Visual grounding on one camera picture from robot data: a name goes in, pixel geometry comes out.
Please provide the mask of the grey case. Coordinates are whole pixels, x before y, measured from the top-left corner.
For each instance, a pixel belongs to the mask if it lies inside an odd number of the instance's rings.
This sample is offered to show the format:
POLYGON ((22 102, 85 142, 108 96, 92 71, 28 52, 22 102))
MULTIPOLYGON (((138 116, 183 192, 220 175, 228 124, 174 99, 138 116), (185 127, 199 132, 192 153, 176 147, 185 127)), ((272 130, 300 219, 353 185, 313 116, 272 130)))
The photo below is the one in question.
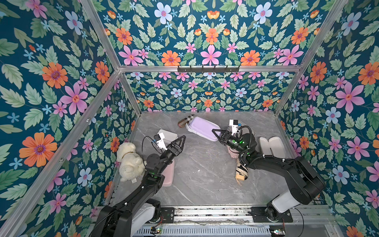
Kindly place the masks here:
POLYGON ((221 129, 217 124, 208 121, 206 119, 195 117, 189 125, 186 125, 186 129, 202 138, 216 142, 218 139, 212 133, 212 129, 221 129))

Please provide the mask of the pink umbrella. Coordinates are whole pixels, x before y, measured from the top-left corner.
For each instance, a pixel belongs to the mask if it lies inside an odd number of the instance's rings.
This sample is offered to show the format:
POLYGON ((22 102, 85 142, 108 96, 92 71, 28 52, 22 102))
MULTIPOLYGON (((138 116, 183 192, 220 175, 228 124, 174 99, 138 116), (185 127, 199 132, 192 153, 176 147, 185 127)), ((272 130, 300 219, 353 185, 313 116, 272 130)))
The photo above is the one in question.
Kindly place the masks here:
POLYGON ((228 153, 233 159, 238 159, 239 157, 239 151, 232 149, 231 147, 228 148, 228 153))

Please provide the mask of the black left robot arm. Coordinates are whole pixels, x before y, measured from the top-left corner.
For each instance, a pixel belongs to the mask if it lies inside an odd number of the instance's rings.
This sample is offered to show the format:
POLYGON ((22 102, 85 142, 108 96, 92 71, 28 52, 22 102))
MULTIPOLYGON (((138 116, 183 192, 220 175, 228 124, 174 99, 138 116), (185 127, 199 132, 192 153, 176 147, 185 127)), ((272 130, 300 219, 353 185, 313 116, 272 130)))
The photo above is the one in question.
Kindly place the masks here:
POLYGON ((116 205, 102 208, 89 236, 132 237, 145 223, 160 218, 160 203, 153 205, 152 197, 163 186, 163 172, 183 152, 185 141, 186 136, 180 136, 162 154, 151 154, 142 161, 141 184, 116 205))

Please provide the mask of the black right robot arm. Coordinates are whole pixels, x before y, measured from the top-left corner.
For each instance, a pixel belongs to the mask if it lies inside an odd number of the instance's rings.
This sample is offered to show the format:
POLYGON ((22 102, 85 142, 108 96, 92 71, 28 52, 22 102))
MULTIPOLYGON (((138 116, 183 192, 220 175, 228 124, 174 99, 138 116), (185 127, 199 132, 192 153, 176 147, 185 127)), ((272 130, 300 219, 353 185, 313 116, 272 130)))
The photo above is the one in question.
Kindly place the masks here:
POLYGON ((264 170, 285 178, 290 194, 301 204, 309 204, 325 188, 325 182, 304 157, 280 159, 256 150, 257 142, 249 126, 233 134, 229 130, 212 129, 218 141, 238 153, 243 170, 264 170))

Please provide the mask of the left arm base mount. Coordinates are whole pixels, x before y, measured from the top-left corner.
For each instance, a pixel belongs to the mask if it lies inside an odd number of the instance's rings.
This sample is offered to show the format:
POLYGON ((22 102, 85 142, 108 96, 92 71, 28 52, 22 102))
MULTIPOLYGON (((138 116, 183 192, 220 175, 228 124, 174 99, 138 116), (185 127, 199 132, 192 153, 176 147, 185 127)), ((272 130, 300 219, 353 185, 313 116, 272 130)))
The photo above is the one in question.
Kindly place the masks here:
POLYGON ((142 207, 133 215, 131 225, 131 236, 137 233, 146 223, 157 226, 159 223, 173 223, 175 216, 175 208, 162 207, 160 201, 149 199, 142 207))

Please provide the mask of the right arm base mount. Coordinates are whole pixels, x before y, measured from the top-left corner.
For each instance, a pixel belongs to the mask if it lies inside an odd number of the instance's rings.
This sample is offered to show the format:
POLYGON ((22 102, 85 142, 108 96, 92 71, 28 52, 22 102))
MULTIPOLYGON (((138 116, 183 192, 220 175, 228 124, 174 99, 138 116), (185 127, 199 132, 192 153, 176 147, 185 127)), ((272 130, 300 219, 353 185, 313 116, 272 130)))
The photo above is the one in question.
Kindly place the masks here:
POLYGON ((249 214, 253 217, 255 223, 293 223, 293 217, 290 209, 300 205, 290 193, 289 190, 278 195, 265 207, 251 207, 249 214))

